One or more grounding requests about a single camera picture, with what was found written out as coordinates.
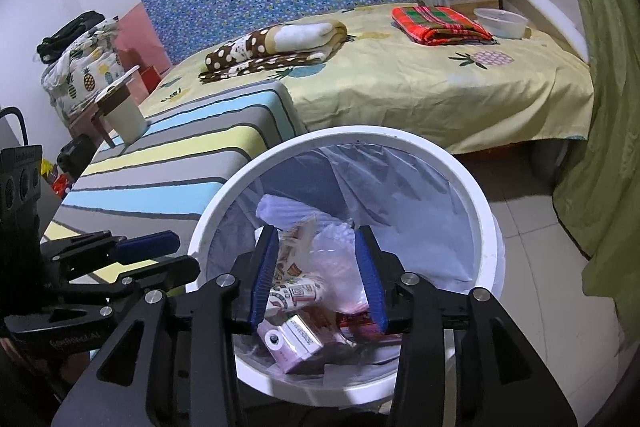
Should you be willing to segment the printed snack wrapper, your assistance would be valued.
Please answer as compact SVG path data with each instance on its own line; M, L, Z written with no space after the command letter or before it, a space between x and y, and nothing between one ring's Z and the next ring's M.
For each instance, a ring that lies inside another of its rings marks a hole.
M279 250L265 317L276 317L318 305L326 297L326 284L311 270L311 244L317 220L310 218L279 233Z

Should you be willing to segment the red white small carton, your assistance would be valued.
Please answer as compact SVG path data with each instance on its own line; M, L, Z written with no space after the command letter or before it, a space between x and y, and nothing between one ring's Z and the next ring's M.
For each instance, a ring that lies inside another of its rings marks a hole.
M336 324L342 335L354 343L379 343L391 345L400 343L400 334L384 334L368 312L358 314L336 314Z

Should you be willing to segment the white round trash bin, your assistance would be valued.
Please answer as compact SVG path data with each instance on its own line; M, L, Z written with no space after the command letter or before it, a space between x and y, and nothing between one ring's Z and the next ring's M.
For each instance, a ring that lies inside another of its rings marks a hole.
M406 271L440 289L503 288L503 238L480 186L446 150L409 132L314 131L250 161L198 220L189 245L198 281L230 271L268 225L280 239L277 279L317 275L343 313L366 302L355 254L364 226Z

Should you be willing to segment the striped table cover cloth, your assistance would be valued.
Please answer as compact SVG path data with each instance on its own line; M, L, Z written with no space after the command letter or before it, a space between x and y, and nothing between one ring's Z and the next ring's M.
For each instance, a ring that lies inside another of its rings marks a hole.
M214 195L252 159L305 132L291 95L264 80L149 116L138 141L102 144L52 221L45 241L109 231L138 237L173 231L179 254Z

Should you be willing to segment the translucent bin liner bag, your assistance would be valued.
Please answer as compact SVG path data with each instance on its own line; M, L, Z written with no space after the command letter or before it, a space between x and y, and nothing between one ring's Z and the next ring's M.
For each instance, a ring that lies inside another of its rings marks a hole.
M316 207L354 231L367 225L383 251L439 289L465 294L475 284L475 220L454 178L422 152L337 142L286 150L277 165L218 204L222 217L208 248L208 279L253 249L266 225L255 216L265 194Z

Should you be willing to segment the red toy car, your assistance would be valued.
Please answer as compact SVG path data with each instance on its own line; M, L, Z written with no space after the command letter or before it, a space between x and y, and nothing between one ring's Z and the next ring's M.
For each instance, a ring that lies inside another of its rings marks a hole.
M60 199L64 199L74 185L74 181L66 173L60 173L52 183L52 190Z

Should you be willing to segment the black bag on floor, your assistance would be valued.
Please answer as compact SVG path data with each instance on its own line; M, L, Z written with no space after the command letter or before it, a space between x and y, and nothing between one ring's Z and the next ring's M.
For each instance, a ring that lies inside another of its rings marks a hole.
M76 181L90 165L94 155L96 144L89 135L83 133L61 148L56 163L70 179Z

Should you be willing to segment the beige brown lidded mug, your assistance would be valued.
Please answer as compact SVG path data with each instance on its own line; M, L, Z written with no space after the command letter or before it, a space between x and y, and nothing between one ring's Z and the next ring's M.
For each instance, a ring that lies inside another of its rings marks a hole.
M148 121L143 117L125 81L110 84L94 101L96 113L91 117L91 124L109 148L114 148L116 144L108 134L105 124L117 133L125 145L139 140L149 128Z

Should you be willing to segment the pineapple print quilt bundle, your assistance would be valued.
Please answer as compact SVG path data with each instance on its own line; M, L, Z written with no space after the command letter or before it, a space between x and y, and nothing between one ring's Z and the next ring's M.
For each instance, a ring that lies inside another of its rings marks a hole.
M58 118L68 126L96 95L125 74L115 46L119 19L108 18L75 39L41 76Z

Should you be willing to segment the yellow bed sheet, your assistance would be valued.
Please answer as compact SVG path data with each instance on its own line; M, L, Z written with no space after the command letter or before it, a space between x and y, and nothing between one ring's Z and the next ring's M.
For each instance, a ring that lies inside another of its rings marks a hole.
M346 41L322 63L279 62L202 83L200 51L142 104L163 110L265 80L280 81L309 130L373 124L423 136L448 152L537 140L585 140L593 106L588 65L537 29L493 44L421 46L392 22L388 4L337 12Z

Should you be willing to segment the black bag on quilt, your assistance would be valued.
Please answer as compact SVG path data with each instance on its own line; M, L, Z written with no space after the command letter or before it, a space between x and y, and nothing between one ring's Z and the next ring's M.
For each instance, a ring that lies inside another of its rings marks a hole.
M105 16L96 11L81 13L55 34L42 39L36 47L40 61L46 65L56 62L72 42L104 20Z

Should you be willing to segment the green curtain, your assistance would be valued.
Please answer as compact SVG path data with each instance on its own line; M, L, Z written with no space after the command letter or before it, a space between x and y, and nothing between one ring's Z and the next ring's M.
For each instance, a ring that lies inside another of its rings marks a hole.
M582 290L613 299L639 338L639 0L578 0L594 89L589 138L553 192L558 216L588 256Z

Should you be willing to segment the red green plaid cloth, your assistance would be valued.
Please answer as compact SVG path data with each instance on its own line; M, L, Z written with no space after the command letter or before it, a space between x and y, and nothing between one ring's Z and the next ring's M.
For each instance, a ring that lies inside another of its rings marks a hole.
M396 6L390 15L393 23L412 41L424 46L494 41L494 36L483 26L446 6Z

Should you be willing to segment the white plastic bowl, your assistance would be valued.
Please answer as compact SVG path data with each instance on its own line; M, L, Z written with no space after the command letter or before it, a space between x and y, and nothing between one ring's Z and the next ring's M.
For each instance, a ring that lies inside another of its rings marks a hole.
M528 19L518 13L500 9L478 8L473 11L477 23L498 38L521 39Z

